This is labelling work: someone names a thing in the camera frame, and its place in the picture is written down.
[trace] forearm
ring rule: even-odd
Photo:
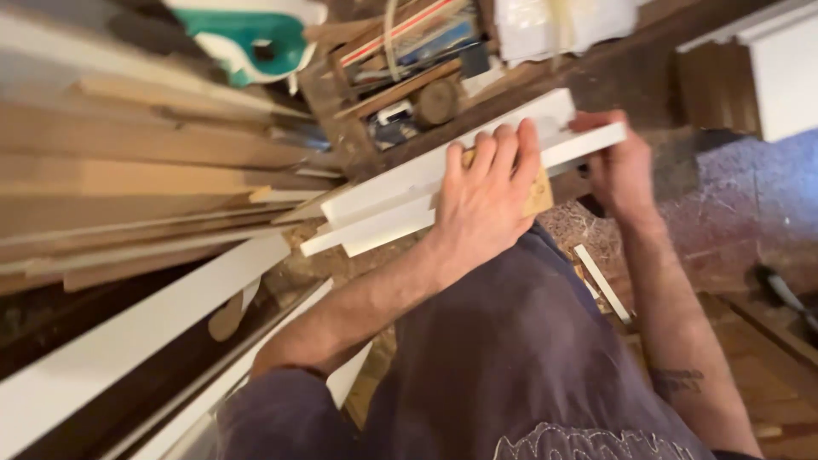
[[[654,388],[711,449],[760,456],[716,334],[661,218],[621,225]]]
[[[434,235],[396,260],[333,290],[258,352],[251,376],[298,367],[328,376],[405,312],[454,282]]]

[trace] teal object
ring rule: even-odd
[[[235,42],[245,52],[255,68],[269,75],[289,74],[301,62],[307,42],[301,36],[303,24],[293,16],[259,11],[215,11],[174,9],[173,14],[185,25],[191,37],[202,32],[222,35]],[[256,56],[253,42],[269,40],[270,59]],[[228,72],[230,84],[246,86],[252,83],[243,70],[231,71],[224,61],[219,65]]]

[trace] stack of wood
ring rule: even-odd
[[[272,138],[314,126],[298,103],[29,11],[3,7],[0,27],[14,70],[0,97],[0,295],[214,257],[310,217],[281,215],[341,182],[332,154]]]
[[[818,127],[818,2],[787,0],[676,49],[693,125],[775,142]]]

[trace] tattoo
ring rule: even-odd
[[[702,392],[699,381],[704,379],[704,374],[697,369],[677,371],[651,368],[648,373],[654,383],[654,391],[665,401],[671,402],[673,394],[681,391]]]

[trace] person's right hand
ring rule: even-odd
[[[600,113],[577,111],[569,127],[582,132],[622,122],[627,138],[619,144],[591,154],[591,189],[594,197],[620,225],[639,226],[658,217],[654,201],[651,152],[648,144],[631,129],[622,110]]]

